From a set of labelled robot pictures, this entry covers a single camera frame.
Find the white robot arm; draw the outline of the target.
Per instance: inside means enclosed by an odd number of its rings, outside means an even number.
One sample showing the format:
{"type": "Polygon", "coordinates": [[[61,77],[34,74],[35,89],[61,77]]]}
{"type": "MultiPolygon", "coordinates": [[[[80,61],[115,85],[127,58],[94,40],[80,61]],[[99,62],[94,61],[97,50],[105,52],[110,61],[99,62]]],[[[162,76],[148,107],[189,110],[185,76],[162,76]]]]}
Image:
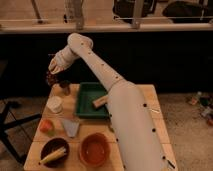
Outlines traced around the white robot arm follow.
{"type": "Polygon", "coordinates": [[[167,160],[141,90],[93,51],[93,41],[71,33],[49,64],[57,74],[82,58],[107,90],[107,107],[125,171],[167,171],[167,160]]]}

